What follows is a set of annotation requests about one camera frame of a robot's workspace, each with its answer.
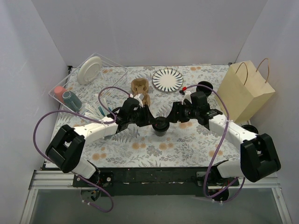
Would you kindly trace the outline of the black coffee cup lid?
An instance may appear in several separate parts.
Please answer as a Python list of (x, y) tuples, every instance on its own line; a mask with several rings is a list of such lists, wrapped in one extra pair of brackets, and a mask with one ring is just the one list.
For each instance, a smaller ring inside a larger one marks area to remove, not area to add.
[(153, 129), (157, 132), (166, 132), (169, 129), (169, 122), (165, 117), (156, 117), (155, 123), (152, 125)]

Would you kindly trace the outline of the black takeout coffee cup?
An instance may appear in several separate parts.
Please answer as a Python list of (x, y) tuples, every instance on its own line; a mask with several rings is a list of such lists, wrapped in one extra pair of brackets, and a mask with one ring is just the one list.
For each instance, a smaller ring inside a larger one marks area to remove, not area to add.
[(162, 137), (162, 136), (164, 136), (166, 133), (167, 133), (167, 131), (155, 130), (155, 134), (156, 134), (158, 137)]

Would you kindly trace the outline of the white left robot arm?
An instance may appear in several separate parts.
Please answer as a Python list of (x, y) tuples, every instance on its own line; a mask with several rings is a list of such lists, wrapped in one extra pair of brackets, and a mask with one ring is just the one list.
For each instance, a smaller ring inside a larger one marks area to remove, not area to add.
[(99, 169), (91, 162), (81, 158), (85, 145), (115, 135), (125, 130), (129, 124), (139, 127), (152, 125), (158, 127), (158, 121), (147, 105), (140, 105), (135, 98), (128, 98), (123, 106), (110, 112), (101, 120), (84, 126), (60, 127), (46, 149), (46, 156), (64, 173), (75, 173), (83, 178), (90, 187), (99, 183)]

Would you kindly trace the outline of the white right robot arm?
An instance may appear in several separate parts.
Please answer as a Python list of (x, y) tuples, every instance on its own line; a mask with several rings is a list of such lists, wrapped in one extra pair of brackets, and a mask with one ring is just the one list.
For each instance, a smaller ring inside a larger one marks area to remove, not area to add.
[(208, 130), (224, 134), (225, 139), (240, 151), (240, 159), (224, 161), (212, 166), (212, 182), (222, 185), (229, 177), (245, 177), (257, 182), (281, 169), (273, 140), (268, 134), (250, 132), (217, 109), (211, 109), (202, 92), (187, 93), (180, 102), (173, 102), (166, 118), (170, 123), (185, 123), (195, 119)]

